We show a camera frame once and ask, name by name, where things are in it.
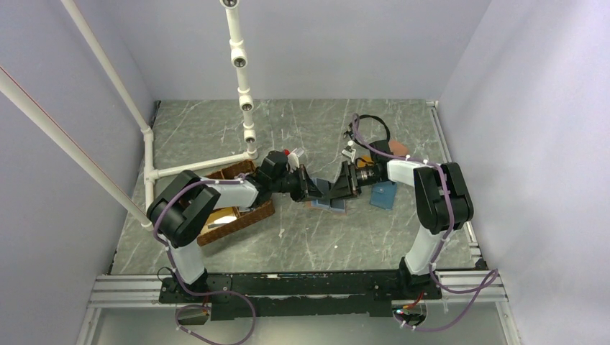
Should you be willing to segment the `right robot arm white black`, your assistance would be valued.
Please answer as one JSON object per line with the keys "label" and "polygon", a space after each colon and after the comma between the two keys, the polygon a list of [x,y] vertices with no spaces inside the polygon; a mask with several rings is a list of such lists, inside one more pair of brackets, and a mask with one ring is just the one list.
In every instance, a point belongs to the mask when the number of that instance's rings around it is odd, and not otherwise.
{"label": "right robot arm white black", "polygon": [[461,168],[456,162],[434,165],[394,155],[383,140],[370,144],[372,165],[342,163],[339,175],[324,196],[331,201],[355,198],[361,188],[380,182],[400,183],[414,189],[420,227],[411,249],[401,258],[396,288],[405,298],[423,291],[424,279],[452,233],[474,216],[474,207]]}

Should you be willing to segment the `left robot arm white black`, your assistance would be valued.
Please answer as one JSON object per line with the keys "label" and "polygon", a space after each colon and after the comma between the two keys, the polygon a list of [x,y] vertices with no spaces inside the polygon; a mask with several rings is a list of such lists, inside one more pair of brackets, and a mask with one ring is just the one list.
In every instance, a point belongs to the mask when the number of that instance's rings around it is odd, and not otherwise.
{"label": "left robot arm white black", "polygon": [[205,296],[204,255],[197,238],[210,215],[221,208],[256,209],[274,193],[295,202],[325,196],[303,165],[291,167],[282,151],[267,154],[253,172],[233,179],[213,179],[191,170],[180,172],[147,209],[155,239],[167,252],[178,292],[190,302]]}

